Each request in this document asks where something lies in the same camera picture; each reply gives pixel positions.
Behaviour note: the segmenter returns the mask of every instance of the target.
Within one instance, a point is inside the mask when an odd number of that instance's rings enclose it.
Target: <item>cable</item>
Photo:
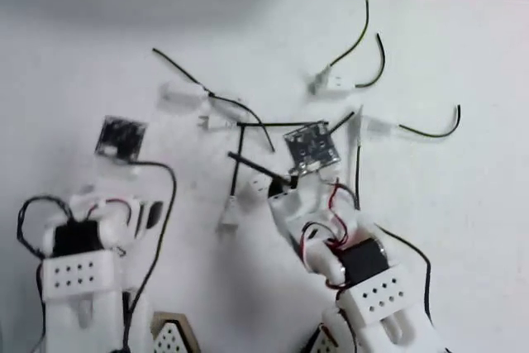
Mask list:
[[[344,57],[346,57],[348,54],[350,54],[357,45],[360,44],[362,39],[364,39],[365,32],[367,31],[367,27],[369,25],[369,0],[365,0],[365,24],[364,29],[360,33],[359,38],[356,40],[356,42],[348,49],[346,50],[342,55],[338,56],[334,61],[332,61],[329,66],[334,66],[341,60],[343,60]]]
[[[167,213],[165,214],[164,223],[160,231],[160,237],[158,238],[155,258],[150,264],[150,268],[147,271],[147,274],[145,275],[145,277],[143,278],[143,281],[141,282],[140,288],[138,289],[138,292],[136,296],[134,297],[134,300],[132,301],[131,308],[128,311],[126,311],[125,327],[123,330],[123,348],[122,348],[123,351],[130,351],[130,347],[128,346],[128,341],[129,341],[129,334],[131,332],[132,316],[134,314],[134,311],[136,310],[136,306],[138,305],[138,301],[140,300],[141,294],[145,290],[145,286],[149,282],[149,279],[155,270],[156,264],[158,263],[158,259],[160,258],[160,252],[162,250],[162,245],[164,243],[165,231],[167,230],[167,225],[169,224],[169,219],[171,216],[171,212],[173,210],[174,200],[176,198],[176,191],[177,191],[176,175],[174,174],[173,169],[169,167],[168,165],[164,163],[159,163],[156,161],[134,161],[134,160],[130,161],[128,164],[145,166],[145,167],[157,167],[157,168],[165,169],[169,173],[173,187],[172,187],[172,192],[171,192],[171,199],[169,200],[169,206],[167,207]]]
[[[373,80],[371,80],[368,83],[362,83],[362,84],[356,84],[355,88],[368,88],[377,83],[380,79],[380,76],[382,76],[382,73],[384,72],[384,69],[386,68],[386,52],[384,51],[384,45],[382,44],[382,40],[380,39],[380,34],[377,33],[377,43],[379,44],[379,51],[380,51],[380,69],[377,75]]]
[[[355,189],[356,189],[356,200],[358,204],[358,210],[360,210],[360,146],[356,149],[356,172],[355,172]],[[427,314],[428,319],[430,320],[430,323],[433,325],[433,321],[431,320],[431,314],[430,314],[430,283],[431,283],[431,262],[430,259],[426,256],[424,252],[419,250],[416,246],[414,246],[409,241],[405,240],[399,235],[396,235],[389,231],[388,229],[385,229],[381,227],[378,224],[375,224],[381,231],[383,231],[386,235],[391,236],[393,239],[396,239],[403,243],[404,245],[408,246],[412,250],[414,250],[416,253],[418,253],[421,258],[424,260],[424,262],[427,264],[427,275],[424,282],[424,312]],[[446,353],[451,353],[451,351],[448,348],[445,348]]]
[[[351,119],[355,115],[355,111],[351,111],[347,113],[347,115],[342,118],[332,129],[329,130],[329,135],[332,134],[334,131],[338,130],[340,127],[342,127],[346,122]]]
[[[356,209],[360,210],[360,145],[356,146],[355,191]]]
[[[39,348],[41,343],[44,341],[44,338],[46,335],[46,305],[44,304],[44,301],[42,300],[41,270],[42,270],[42,262],[40,262],[36,268],[36,287],[37,287],[37,290],[39,291],[39,298],[41,300],[41,310],[42,310],[42,332],[41,332],[41,337],[39,338],[37,343],[33,346],[33,348],[30,350],[30,353],[36,353],[36,350]]]
[[[237,122],[237,126],[239,127],[298,127],[298,126],[307,126],[310,124],[314,124],[317,122],[286,122],[286,123],[244,123],[244,122]]]
[[[454,133],[454,131],[457,130],[457,127],[460,126],[461,105],[458,105],[457,107],[455,107],[455,110],[457,112],[457,116],[456,116],[456,119],[455,119],[455,125],[448,132],[445,132],[443,134],[431,134],[429,132],[423,132],[423,131],[419,131],[419,130],[416,130],[414,128],[408,127],[408,126],[404,126],[403,124],[399,124],[398,126],[400,128],[403,128],[404,130],[407,130],[407,131],[413,132],[415,134],[418,134],[419,136],[426,136],[428,138],[445,138],[447,136],[451,136]]]
[[[164,54],[162,51],[156,49],[156,48],[153,48],[152,49],[156,54],[162,56],[165,60],[167,60],[169,63],[171,63],[176,69],[178,69],[180,72],[182,72],[189,80],[191,80],[193,83],[196,83],[196,84],[200,84],[204,91],[207,92],[208,96],[210,98],[214,98],[214,99],[218,99],[219,101],[224,101],[226,103],[231,103],[233,105],[236,105],[237,107],[240,107],[242,109],[244,109],[245,111],[247,111],[248,113],[250,113],[254,118],[255,120],[257,120],[259,122],[259,125],[263,128],[264,130],[264,133],[266,135],[266,139],[268,140],[269,144],[270,144],[270,148],[272,149],[272,152],[275,152],[275,148],[274,148],[274,144],[272,143],[272,140],[270,139],[270,135],[268,133],[268,130],[266,130],[266,126],[264,126],[263,122],[261,121],[261,119],[255,114],[254,111],[252,111],[249,107],[247,107],[245,104],[243,103],[240,103],[238,101],[235,101],[233,99],[229,99],[229,98],[224,98],[224,97],[221,97],[219,95],[216,95],[212,90],[210,90],[209,88],[207,88],[206,86],[204,86],[202,83],[200,83],[194,76],[192,76],[187,70],[185,70],[184,68],[182,68],[180,65],[178,65],[176,62],[174,62],[172,59],[169,58],[168,55]]]
[[[207,93],[212,93],[210,89],[208,89],[206,86],[204,86],[202,83],[200,83],[198,80],[196,80],[192,74],[190,74],[187,70],[182,68],[180,65],[178,65],[176,62],[174,62],[172,59],[169,58],[168,55],[163,53],[162,51],[156,49],[153,47],[152,49],[157,55],[160,55],[162,58],[164,58],[167,62],[169,62],[171,65],[173,65],[176,69],[178,69],[180,72],[182,72],[189,80],[191,80],[193,83],[200,84],[204,91]]]
[[[231,157],[236,162],[241,162],[243,165],[246,165],[250,167],[251,169],[254,169],[255,171],[259,171],[260,173],[264,175],[268,175],[271,179],[276,179],[278,181],[281,181],[282,184],[290,186],[291,181],[288,181],[285,177],[276,174],[274,171],[270,171],[269,169],[266,169],[262,165],[258,165],[254,163],[251,160],[248,160],[246,157],[243,157],[241,155],[237,155],[233,152],[228,152],[228,157]]]
[[[344,230],[344,235],[341,237],[341,239],[337,242],[334,248],[340,248],[343,246],[348,240],[349,240],[349,232],[347,230],[347,225],[343,220],[336,214],[334,211],[334,197],[336,196],[336,193],[338,192],[338,183],[339,179],[336,179],[336,183],[334,185],[334,189],[332,190],[331,196],[329,196],[329,201],[327,203],[327,206],[329,208],[329,211],[334,215],[334,218],[340,223],[342,229]]]
[[[122,198],[109,198],[105,203],[120,203],[126,206],[128,211],[128,216],[126,218],[126,225],[129,226],[129,223],[131,223],[131,217],[132,217],[132,208],[131,205]]]
[[[259,122],[260,126],[263,128],[263,131],[264,131],[264,133],[266,135],[266,139],[268,140],[268,143],[270,144],[270,149],[272,149],[272,152],[275,152],[274,144],[272,143],[272,140],[270,139],[270,135],[268,133],[268,130],[266,129],[266,126],[263,124],[263,121],[260,119],[259,116],[257,116],[257,114],[255,114],[254,111],[252,111],[250,108],[248,108],[244,103],[240,103],[240,102],[235,101],[233,99],[220,97],[220,96],[216,95],[215,93],[211,93],[211,92],[208,95],[209,95],[210,98],[218,99],[219,101],[224,101],[225,103],[231,103],[231,104],[236,105],[237,107],[240,107],[240,108],[244,109],[245,111],[249,112],[255,118],[255,120],[257,120]]]
[[[36,249],[34,246],[32,246],[24,237],[24,231],[22,230],[22,227],[24,226],[24,221],[26,220],[26,211],[27,208],[34,202],[51,202],[55,203],[57,207],[61,209],[61,211],[66,216],[67,222],[75,222],[74,215],[72,213],[72,209],[69,207],[69,205],[64,202],[61,198],[58,198],[56,196],[51,195],[41,195],[41,196],[34,196],[32,198],[28,198],[23,204],[18,212],[18,220],[17,220],[17,240],[27,248],[28,251],[30,251],[36,258],[39,260],[44,259],[44,254],[38,249]]]
[[[241,134],[239,135],[239,147],[237,148],[237,154],[242,155],[242,144],[245,139],[245,127],[241,126]],[[230,196],[235,196],[235,191],[237,187],[237,175],[239,174],[239,162],[235,163],[235,168],[233,169],[233,177],[231,178],[231,188]]]

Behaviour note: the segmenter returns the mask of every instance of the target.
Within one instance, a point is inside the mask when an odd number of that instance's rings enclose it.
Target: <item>black circuit board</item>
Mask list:
[[[308,124],[284,135],[299,175],[318,171],[340,161],[324,121]]]
[[[119,160],[137,160],[146,128],[145,123],[106,116],[95,152]]]

